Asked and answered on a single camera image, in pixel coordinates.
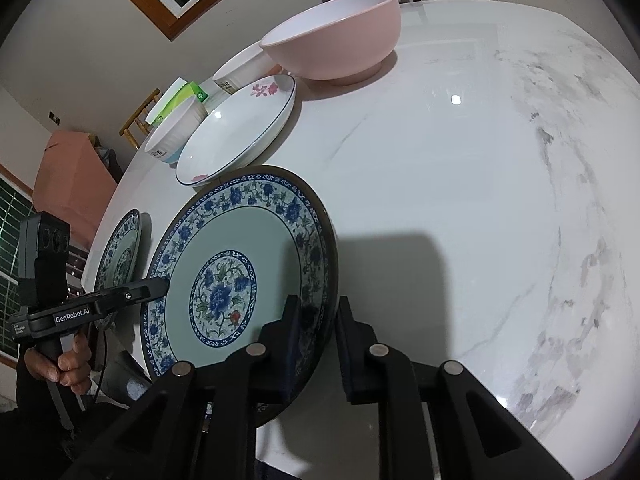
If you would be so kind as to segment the left hand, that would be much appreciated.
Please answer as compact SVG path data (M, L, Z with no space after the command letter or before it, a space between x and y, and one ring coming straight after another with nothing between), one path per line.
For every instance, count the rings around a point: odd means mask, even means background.
M55 364L34 348L26 351L24 361L32 377L57 382L83 396L91 389L90 358L88 339L83 333L78 333L72 348L61 354Z

